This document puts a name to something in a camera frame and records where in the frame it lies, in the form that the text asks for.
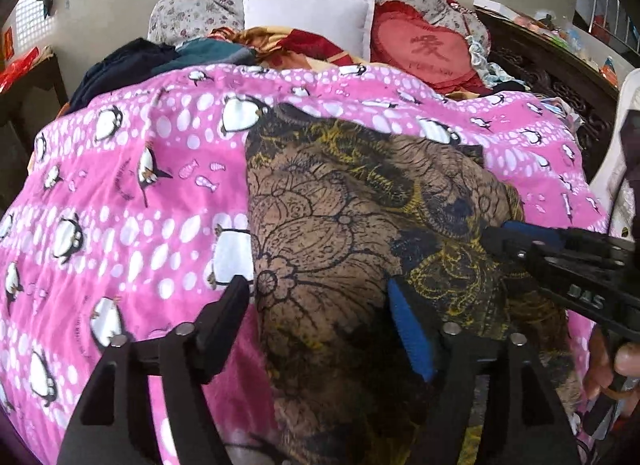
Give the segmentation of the person's right hand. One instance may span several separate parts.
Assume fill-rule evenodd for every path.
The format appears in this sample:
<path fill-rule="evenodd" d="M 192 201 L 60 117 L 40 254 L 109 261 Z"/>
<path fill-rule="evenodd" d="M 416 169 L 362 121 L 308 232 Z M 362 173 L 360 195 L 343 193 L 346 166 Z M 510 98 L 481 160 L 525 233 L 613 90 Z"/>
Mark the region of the person's right hand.
<path fill-rule="evenodd" d="M 640 375 L 640 351 L 637 343 L 628 343 L 617 350 L 614 357 L 608 352 L 608 344 L 599 325 L 593 327 L 589 341 L 589 365 L 584 378 L 584 390 L 588 400 L 611 386 L 614 373 L 638 378 Z"/>

